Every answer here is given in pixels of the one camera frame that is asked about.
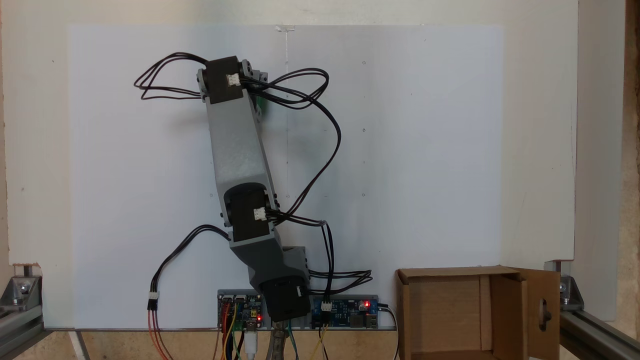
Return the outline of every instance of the white wall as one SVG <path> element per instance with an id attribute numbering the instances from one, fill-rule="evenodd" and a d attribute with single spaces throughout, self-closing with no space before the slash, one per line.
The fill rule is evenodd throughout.
<path id="1" fill-rule="evenodd" d="M 503 26 L 502 263 L 572 258 L 577 16 L 576 0 L 5 0 L 10 262 L 39 263 L 46 326 L 73 326 L 66 27 L 78 22 Z"/>

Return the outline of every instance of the metal bracket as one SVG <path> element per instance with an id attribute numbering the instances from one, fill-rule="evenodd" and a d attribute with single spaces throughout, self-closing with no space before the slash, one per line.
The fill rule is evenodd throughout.
<path id="1" fill-rule="evenodd" d="M 13 359 L 50 335 L 42 321 L 42 278 L 25 276 L 9 280 L 0 297 L 0 359 Z"/>
<path id="2" fill-rule="evenodd" d="M 640 343 L 584 310 L 575 279 L 560 284 L 560 344 L 582 360 L 640 359 Z"/>

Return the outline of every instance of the green component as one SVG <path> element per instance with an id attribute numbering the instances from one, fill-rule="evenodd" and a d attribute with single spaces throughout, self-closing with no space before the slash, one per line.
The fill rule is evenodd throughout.
<path id="1" fill-rule="evenodd" d="M 258 96 L 255 103 L 260 106 L 260 109 L 262 109 L 262 116 L 264 116 L 264 114 L 267 113 L 267 100 Z"/>
<path id="2" fill-rule="evenodd" d="M 236 323 L 234 324 L 234 331 L 242 331 L 244 330 L 244 322 L 243 321 L 236 321 Z"/>

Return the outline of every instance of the blue circuit board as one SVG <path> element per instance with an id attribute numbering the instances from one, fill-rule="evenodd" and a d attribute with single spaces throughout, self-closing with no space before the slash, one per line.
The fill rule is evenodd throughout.
<path id="1" fill-rule="evenodd" d="M 378 328 L 378 299 L 373 297 L 351 297 L 331 299 L 330 327 Z M 322 297 L 313 298 L 311 310 L 311 328 L 322 325 Z"/>

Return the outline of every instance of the yellow wire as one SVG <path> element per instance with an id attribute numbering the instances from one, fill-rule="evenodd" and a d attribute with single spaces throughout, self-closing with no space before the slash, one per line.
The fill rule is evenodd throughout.
<path id="1" fill-rule="evenodd" d="M 231 326 L 229 327 L 229 332 L 227 333 L 227 337 L 225 338 L 225 346 L 222 348 L 222 350 L 224 351 L 223 354 L 225 355 L 225 360 L 231 360 L 231 359 L 227 359 L 227 342 L 229 341 L 229 335 L 231 335 L 234 331 L 234 323 L 236 322 L 236 315 L 238 315 L 238 304 L 234 305 L 234 317 L 233 319 L 231 319 Z"/>
<path id="2" fill-rule="evenodd" d="M 320 335 L 320 339 L 318 340 L 318 343 L 316 344 L 316 347 L 314 347 L 314 351 L 311 353 L 311 357 L 309 358 L 309 360 L 314 360 L 314 357 L 316 356 L 316 352 L 318 351 L 318 348 L 320 347 L 320 344 L 322 343 L 322 339 L 324 339 L 324 334 L 326 334 L 326 330 L 329 329 L 329 325 L 324 327 L 324 330 L 322 331 L 322 335 Z"/>

